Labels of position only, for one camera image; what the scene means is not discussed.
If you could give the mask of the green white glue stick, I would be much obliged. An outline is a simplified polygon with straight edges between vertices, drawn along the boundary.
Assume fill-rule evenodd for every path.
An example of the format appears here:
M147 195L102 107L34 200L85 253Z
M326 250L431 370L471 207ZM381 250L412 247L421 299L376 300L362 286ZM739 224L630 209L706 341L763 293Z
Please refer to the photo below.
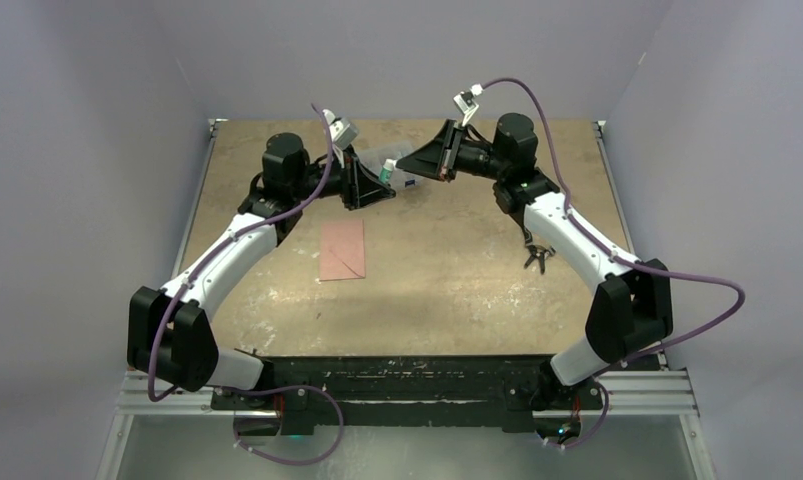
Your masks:
M397 160L396 159L386 159L383 162L379 173L379 181L384 185L389 185L391 177L396 170Z

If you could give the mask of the pink envelope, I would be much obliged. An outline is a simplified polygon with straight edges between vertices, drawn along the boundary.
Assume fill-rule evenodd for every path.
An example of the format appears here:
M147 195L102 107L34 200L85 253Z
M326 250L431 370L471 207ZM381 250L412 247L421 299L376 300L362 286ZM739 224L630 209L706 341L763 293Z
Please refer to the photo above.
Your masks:
M365 232L361 219L324 223L319 247L320 281L366 277Z

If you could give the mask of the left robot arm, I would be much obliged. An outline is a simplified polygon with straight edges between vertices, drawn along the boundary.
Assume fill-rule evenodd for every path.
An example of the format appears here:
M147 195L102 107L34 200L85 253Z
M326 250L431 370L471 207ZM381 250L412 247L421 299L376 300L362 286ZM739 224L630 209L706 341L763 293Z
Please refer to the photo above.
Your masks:
M274 399L275 382L263 360L217 345L213 317L233 288L296 226L309 201L337 196L349 210L391 199L394 161L379 173L360 162L352 145L333 145L311 160L302 139L279 133L266 143L262 170L221 236L190 267L159 288L131 297L128 365L186 391L236 389L249 408Z

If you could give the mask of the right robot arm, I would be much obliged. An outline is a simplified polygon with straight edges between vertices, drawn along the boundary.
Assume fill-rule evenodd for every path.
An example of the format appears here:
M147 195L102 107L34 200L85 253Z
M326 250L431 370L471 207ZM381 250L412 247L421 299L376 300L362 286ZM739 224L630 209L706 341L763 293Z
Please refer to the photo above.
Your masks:
M448 120L435 138L395 162L398 170L450 182L458 173L493 180L503 213L545 240L593 295L583 336L554 355L538 381L541 399L561 407L578 383L668 337L673 330L670 281L658 260L641 261L591 226L566 204L536 165L539 138L530 118L502 115L491 141L475 140Z

